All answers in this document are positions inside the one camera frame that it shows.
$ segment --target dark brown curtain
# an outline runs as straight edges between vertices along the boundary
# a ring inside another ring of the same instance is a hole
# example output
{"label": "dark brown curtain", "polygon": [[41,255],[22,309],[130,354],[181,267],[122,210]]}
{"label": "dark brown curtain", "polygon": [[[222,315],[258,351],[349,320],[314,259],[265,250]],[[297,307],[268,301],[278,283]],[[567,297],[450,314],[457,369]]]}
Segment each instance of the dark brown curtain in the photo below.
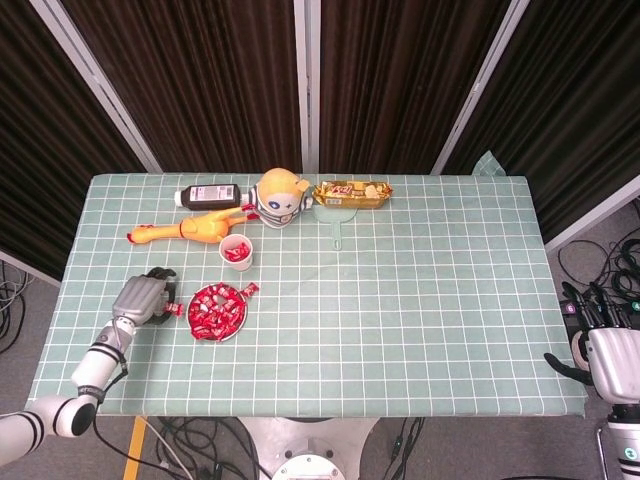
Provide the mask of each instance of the dark brown curtain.
{"label": "dark brown curtain", "polygon": [[491,149],[545,241],[640,173],[640,2],[533,1],[445,173]]}
{"label": "dark brown curtain", "polygon": [[0,250],[60,279],[91,178],[142,168],[29,2],[0,22]]}
{"label": "dark brown curtain", "polygon": [[320,170],[428,173],[508,5],[323,0]]}
{"label": "dark brown curtain", "polygon": [[164,170],[302,169],[291,0],[64,4]]}

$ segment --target small white cup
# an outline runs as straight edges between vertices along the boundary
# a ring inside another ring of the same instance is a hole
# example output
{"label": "small white cup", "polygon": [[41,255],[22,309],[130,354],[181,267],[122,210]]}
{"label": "small white cup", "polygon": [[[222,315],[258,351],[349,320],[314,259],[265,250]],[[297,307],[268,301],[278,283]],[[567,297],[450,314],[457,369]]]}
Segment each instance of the small white cup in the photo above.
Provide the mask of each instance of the small white cup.
{"label": "small white cup", "polygon": [[[224,254],[225,250],[229,250],[230,248],[239,247],[242,243],[246,243],[249,246],[249,255],[246,258],[239,260],[237,262],[230,261]],[[249,240],[244,235],[240,235],[239,233],[232,233],[231,235],[226,236],[220,242],[220,248],[218,249],[220,252],[220,256],[222,257],[222,261],[230,265],[231,268],[237,270],[239,272],[244,272],[248,270],[251,264],[253,263],[253,244],[251,240]]]}

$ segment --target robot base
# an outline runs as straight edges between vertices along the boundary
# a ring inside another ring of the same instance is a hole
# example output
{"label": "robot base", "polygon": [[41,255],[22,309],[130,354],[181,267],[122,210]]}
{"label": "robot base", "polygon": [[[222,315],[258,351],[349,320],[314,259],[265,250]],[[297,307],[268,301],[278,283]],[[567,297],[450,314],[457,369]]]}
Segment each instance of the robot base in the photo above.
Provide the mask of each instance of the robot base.
{"label": "robot base", "polygon": [[[260,464],[273,480],[357,480],[362,449],[378,418],[332,418],[306,423],[286,418],[239,419]],[[267,480],[261,473],[261,480]]]}

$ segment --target rubber chicken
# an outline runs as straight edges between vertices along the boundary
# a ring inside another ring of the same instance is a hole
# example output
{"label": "rubber chicken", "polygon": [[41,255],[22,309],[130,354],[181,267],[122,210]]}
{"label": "rubber chicken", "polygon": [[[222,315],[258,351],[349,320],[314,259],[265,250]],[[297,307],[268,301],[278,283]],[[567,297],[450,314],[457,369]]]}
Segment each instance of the rubber chicken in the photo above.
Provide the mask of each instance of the rubber chicken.
{"label": "rubber chicken", "polygon": [[154,225],[140,225],[127,233],[131,243],[148,243],[156,238],[187,238],[205,243],[219,243],[229,233],[229,229],[238,223],[260,218],[255,213],[243,217],[231,217],[243,210],[253,208],[252,205],[229,208],[201,215],[188,217],[177,225],[156,227]]}

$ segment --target bottle label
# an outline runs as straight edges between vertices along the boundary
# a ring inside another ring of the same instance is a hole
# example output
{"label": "bottle label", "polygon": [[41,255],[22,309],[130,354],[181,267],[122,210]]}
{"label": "bottle label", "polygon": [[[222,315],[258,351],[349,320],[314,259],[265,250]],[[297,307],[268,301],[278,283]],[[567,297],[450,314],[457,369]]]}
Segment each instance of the bottle label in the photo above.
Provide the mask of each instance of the bottle label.
{"label": "bottle label", "polygon": [[189,193],[192,202],[211,202],[216,200],[233,200],[233,185],[207,185],[192,187]]}

